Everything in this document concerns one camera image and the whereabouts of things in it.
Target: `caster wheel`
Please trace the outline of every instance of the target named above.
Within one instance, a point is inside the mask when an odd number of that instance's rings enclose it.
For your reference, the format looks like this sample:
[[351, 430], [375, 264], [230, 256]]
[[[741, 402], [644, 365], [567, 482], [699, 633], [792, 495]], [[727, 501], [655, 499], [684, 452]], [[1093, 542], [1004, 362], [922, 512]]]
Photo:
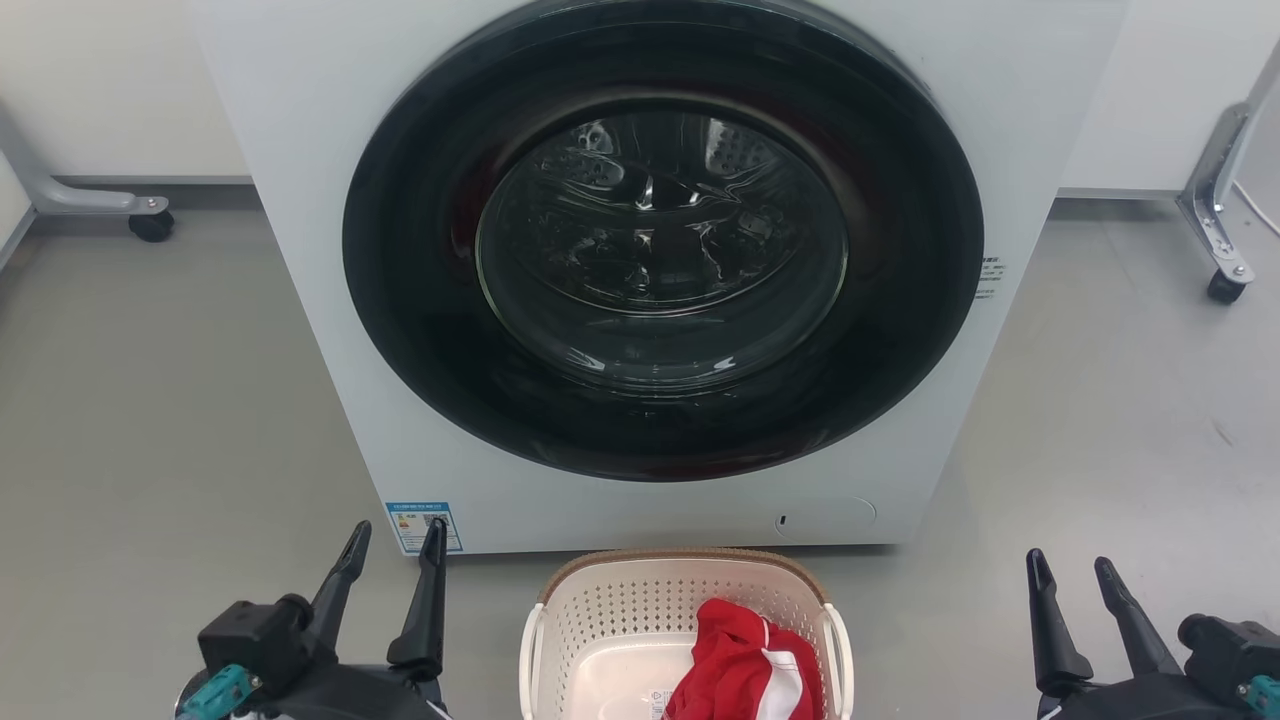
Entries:
[[129, 215], [129, 229], [147, 242], [164, 242], [173, 233], [173, 214]]
[[1222, 270], [1213, 273], [1213, 279], [1208, 281], [1206, 293], [1222, 305], [1230, 305], [1240, 299], [1244, 284], [1229, 279]]

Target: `front-load washing machine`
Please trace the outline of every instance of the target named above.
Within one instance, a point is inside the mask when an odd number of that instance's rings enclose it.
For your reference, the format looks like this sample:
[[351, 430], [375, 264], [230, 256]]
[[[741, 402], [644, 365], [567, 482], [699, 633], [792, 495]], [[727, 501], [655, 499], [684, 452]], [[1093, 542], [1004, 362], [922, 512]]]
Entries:
[[193, 0], [406, 553], [908, 539], [1123, 14]]

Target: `basket handle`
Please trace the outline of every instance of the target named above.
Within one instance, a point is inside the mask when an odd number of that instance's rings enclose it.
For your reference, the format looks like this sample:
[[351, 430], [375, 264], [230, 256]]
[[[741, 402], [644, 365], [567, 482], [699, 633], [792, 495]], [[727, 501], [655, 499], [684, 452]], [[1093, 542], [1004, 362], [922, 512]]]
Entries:
[[854, 653], [849, 644], [849, 630], [845, 629], [845, 620], [840, 616], [829, 602], [823, 603], [826, 611], [823, 624], [827, 626], [827, 635], [835, 641], [836, 662], [831, 664], [831, 688], [836, 698], [836, 715], [840, 720], [849, 720], [854, 712]]
[[525, 632], [520, 637], [520, 714], [525, 720], [534, 720], [534, 673], [538, 669], [538, 647], [543, 641], [543, 609], [541, 602], [529, 611], [525, 620]]

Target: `red clothing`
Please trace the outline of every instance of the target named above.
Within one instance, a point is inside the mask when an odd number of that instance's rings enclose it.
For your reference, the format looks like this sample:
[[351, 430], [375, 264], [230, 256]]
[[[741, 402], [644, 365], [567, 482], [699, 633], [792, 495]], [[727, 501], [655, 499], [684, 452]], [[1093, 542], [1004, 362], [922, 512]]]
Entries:
[[698, 609], [694, 669], [676, 685], [664, 720], [822, 720], [813, 647], [732, 602]]

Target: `concrete floor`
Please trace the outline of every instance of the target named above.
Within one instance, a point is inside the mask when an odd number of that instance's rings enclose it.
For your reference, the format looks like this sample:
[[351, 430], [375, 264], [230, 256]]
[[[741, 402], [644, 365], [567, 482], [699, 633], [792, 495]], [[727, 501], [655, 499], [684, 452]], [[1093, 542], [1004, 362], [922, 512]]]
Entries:
[[[177, 197], [157, 246], [38, 225], [0, 274], [0, 716], [165, 716], [205, 623], [310, 596], [380, 514], [237, 192]], [[1059, 204], [916, 541], [795, 553], [849, 624], [855, 717], [1033, 717], [1032, 546], [1101, 680], [1128, 673], [1096, 555], [1171, 644], [1196, 611], [1280, 628], [1280, 238], [1228, 220], [1261, 278], [1234, 307], [1203, 299], [1211, 265], [1171, 205]], [[346, 661], [383, 656], [412, 592], [412, 561], [375, 533]], [[564, 560], [454, 562], [458, 720], [518, 717], [520, 630]]]

